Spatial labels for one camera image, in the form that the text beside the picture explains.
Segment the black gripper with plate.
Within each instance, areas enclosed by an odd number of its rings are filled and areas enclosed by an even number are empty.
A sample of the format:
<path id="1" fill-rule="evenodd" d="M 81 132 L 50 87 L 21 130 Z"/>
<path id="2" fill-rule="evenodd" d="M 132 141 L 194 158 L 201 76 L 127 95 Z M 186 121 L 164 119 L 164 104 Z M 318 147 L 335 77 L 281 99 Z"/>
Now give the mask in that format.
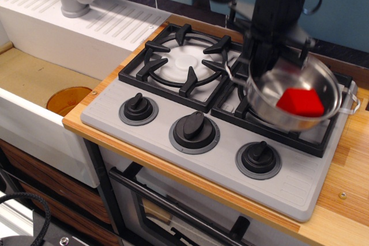
<path id="1" fill-rule="evenodd" d="M 302 49 L 298 66 L 302 70 L 315 40 L 298 24 L 306 10 L 303 1 L 257 1 L 254 5 L 232 1 L 228 23 L 243 34 L 240 79 L 245 85 L 271 70 L 281 48 Z"/>

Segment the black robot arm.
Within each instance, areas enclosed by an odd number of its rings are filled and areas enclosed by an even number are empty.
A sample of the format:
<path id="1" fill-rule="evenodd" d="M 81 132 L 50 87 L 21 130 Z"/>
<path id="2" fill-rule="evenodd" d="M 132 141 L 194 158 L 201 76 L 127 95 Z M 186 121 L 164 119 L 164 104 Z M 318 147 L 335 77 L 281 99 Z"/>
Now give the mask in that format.
<path id="1" fill-rule="evenodd" d="M 255 0 L 253 5 L 230 3 L 229 25 L 243 34 L 241 60 L 257 82 L 284 58 L 302 68 L 315 41 L 298 25 L 305 0 Z"/>

